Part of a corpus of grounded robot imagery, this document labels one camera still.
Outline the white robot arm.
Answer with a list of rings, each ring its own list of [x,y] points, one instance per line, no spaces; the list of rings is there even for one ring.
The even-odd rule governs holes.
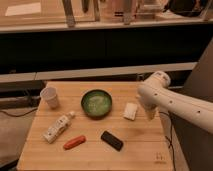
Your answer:
[[[155,117],[158,106],[213,134],[213,103],[182,95],[168,89],[167,73],[156,71],[138,86],[139,102],[147,118]]]

